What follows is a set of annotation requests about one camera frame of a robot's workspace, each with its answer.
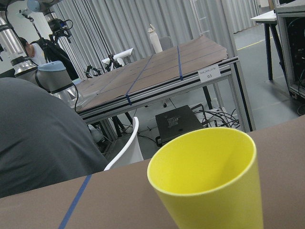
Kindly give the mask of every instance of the brown table surface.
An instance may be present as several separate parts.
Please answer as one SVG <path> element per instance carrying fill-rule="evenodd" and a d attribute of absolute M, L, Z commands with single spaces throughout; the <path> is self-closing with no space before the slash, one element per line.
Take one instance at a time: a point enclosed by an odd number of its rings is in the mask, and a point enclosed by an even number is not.
<path fill-rule="evenodd" d="M 201 36 L 78 84 L 84 96 L 92 95 L 90 102 L 78 111 L 183 77 L 226 58 L 224 47 Z"/>
<path fill-rule="evenodd" d="M 264 228 L 304 229 L 305 117 L 249 135 L 258 152 Z M 176 229 L 148 183 L 148 163 L 93 174 L 66 228 Z M 58 228 L 85 178 L 0 199 L 0 228 Z"/>

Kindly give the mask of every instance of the paper label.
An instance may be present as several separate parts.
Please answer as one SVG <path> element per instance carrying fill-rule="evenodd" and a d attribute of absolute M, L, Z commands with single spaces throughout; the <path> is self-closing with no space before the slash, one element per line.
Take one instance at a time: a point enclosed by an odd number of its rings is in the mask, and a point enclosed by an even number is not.
<path fill-rule="evenodd" d="M 217 64 L 199 70 L 198 75 L 202 83 L 209 80 L 214 80 L 221 76 L 219 66 Z"/>

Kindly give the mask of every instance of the white shirt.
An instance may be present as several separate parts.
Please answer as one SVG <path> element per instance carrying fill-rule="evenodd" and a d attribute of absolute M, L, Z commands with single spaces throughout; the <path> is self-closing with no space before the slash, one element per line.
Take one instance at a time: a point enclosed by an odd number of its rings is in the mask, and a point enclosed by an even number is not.
<path fill-rule="evenodd" d="M 37 43 L 33 43 L 32 45 L 35 50 L 35 56 L 31 57 L 31 60 L 37 65 L 42 65 L 42 64 L 46 63 L 46 61 L 44 59 L 44 53 L 43 53 L 43 50 L 41 49 L 41 47 Z"/>

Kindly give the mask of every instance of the dark hair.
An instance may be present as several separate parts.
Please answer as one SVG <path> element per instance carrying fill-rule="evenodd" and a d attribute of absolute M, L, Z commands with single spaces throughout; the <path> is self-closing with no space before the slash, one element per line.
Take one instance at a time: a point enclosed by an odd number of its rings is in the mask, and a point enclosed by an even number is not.
<path fill-rule="evenodd" d="M 23 47 L 25 47 L 25 46 L 27 46 L 27 40 L 26 39 L 24 39 L 23 37 L 19 37 L 19 41 L 21 42 L 21 44 L 22 44 L 22 46 Z"/>

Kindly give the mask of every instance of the gray shirt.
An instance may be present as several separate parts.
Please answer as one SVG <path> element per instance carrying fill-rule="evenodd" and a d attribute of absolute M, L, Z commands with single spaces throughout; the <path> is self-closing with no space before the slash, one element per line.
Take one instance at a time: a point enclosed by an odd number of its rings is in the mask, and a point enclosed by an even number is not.
<path fill-rule="evenodd" d="M 21 79 L 0 79 L 0 198 L 103 171 L 84 121 Z"/>

